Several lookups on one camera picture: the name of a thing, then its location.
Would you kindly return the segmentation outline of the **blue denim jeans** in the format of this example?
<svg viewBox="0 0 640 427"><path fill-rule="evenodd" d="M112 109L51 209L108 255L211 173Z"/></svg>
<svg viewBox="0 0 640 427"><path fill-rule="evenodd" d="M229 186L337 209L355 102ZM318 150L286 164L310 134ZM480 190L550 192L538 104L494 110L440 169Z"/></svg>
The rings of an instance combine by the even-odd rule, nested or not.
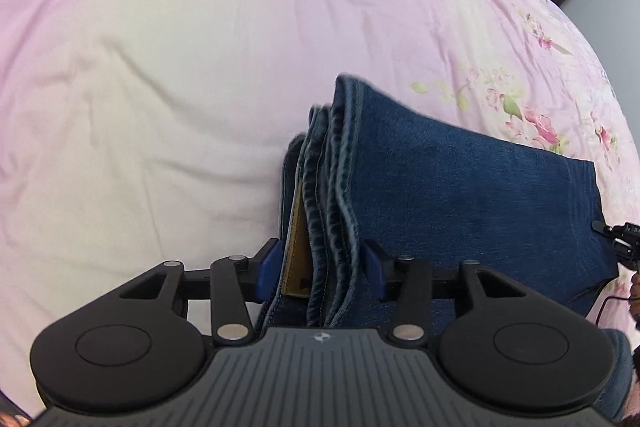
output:
<svg viewBox="0 0 640 427"><path fill-rule="evenodd" d="M475 259L578 314L617 277L589 161L414 113L364 81L336 80L282 170L285 264L265 326L385 326L363 242L451 270Z"/></svg>

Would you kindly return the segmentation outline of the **operator denim clad leg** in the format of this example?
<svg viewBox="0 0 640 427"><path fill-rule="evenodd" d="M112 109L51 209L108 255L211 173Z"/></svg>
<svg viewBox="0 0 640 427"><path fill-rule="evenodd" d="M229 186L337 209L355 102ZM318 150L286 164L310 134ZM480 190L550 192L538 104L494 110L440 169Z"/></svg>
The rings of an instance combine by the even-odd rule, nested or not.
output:
<svg viewBox="0 0 640 427"><path fill-rule="evenodd" d="M636 373L634 373L634 360L627 336L617 329L603 329L603 332L614 349L614 369L594 407L602 416L617 424L624 417Z"/></svg>

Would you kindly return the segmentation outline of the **pink floral bed quilt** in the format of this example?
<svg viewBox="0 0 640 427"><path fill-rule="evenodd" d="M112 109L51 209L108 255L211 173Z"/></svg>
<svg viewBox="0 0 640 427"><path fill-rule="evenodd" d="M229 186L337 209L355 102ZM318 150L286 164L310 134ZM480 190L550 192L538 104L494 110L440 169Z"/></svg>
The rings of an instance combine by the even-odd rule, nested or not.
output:
<svg viewBox="0 0 640 427"><path fill-rule="evenodd" d="M282 159L347 72L424 115L587 159L605 218L639 158L550 0L1 0L1 388L50 323L166 259L278 231Z"/></svg>

